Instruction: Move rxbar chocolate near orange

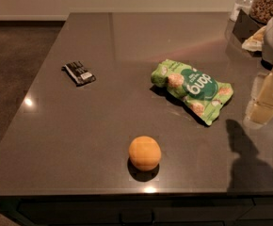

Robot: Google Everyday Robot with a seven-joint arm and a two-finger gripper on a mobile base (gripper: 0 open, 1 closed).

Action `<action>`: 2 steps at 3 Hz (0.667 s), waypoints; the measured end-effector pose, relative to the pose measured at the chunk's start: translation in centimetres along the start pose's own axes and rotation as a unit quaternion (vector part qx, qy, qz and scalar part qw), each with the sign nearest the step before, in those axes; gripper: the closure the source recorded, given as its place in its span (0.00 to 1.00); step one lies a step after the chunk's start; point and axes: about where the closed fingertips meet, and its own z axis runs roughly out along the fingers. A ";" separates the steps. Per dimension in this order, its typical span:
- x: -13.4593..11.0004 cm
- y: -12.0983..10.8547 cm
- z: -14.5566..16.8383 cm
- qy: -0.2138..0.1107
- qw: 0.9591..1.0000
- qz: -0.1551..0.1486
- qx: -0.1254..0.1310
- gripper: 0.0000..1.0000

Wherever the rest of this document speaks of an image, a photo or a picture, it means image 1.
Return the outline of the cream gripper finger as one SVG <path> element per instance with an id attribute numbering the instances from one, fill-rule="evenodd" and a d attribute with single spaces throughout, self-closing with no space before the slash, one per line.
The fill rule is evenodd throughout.
<path id="1" fill-rule="evenodd" d="M 273 69 L 259 73 L 253 83 L 249 103 L 249 120 L 267 124 L 273 118 Z"/>

